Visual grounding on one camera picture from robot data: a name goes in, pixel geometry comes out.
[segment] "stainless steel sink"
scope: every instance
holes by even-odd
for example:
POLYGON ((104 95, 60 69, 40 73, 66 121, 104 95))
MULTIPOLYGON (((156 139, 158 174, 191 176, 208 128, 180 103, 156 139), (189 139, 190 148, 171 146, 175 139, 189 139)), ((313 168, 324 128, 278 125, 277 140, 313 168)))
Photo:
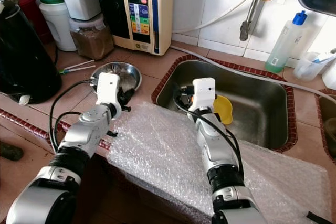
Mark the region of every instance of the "stainless steel sink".
POLYGON ((326 129, 327 121, 331 118, 336 118, 336 104, 332 101, 327 100, 324 97, 320 97, 320 109, 322 115, 322 121, 324 124, 324 135, 327 141, 327 146, 329 149, 330 155, 336 159, 336 141, 335 138, 332 136, 331 132, 326 129))
POLYGON ((177 111, 173 102, 173 84, 190 85, 195 78, 213 77, 216 93, 233 105, 233 123, 227 128, 238 140, 276 149, 288 139, 287 96, 276 83, 260 81, 228 72, 198 60, 180 63, 157 96, 159 106, 177 111))

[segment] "blue cap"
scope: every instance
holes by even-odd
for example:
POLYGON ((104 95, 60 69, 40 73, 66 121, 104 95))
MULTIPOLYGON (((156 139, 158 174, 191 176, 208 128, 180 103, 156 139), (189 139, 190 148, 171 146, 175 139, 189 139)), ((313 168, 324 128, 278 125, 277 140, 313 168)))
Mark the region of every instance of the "blue cap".
POLYGON ((302 11, 300 13, 296 13, 294 19, 293 19, 293 24, 301 26, 307 18, 307 14, 305 11, 302 11))

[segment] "stainless steel bowl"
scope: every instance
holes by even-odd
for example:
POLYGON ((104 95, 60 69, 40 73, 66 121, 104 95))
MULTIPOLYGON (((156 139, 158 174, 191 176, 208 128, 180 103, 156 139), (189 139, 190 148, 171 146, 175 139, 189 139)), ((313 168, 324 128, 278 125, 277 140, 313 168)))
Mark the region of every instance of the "stainless steel bowl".
POLYGON ((124 92, 135 89, 141 84, 142 77, 140 71, 133 65, 126 62, 111 62, 96 69, 91 75, 93 89, 97 90, 98 78, 100 73, 115 73, 120 77, 120 86, 124 92))

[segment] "red container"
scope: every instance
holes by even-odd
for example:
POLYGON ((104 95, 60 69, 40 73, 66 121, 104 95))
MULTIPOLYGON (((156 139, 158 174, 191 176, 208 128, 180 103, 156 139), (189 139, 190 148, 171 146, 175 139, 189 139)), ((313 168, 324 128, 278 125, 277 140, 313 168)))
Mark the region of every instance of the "red container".
POLYGON ((35 0, 19 0, 19 6, 29 22, 33 25, 33 28, 42 43, 47 44, 54 41, 46 20, 44 19, 35 0))

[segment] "black kettle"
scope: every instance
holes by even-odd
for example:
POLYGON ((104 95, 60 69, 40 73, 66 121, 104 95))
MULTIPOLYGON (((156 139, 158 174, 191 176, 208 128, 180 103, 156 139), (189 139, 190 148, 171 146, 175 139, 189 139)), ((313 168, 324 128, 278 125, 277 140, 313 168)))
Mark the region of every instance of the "black kettle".
POLYGON ((41 103, 61 87, 61 77, 21 8, 4 3, 0 14, 0 92, 21 105, 41 103))

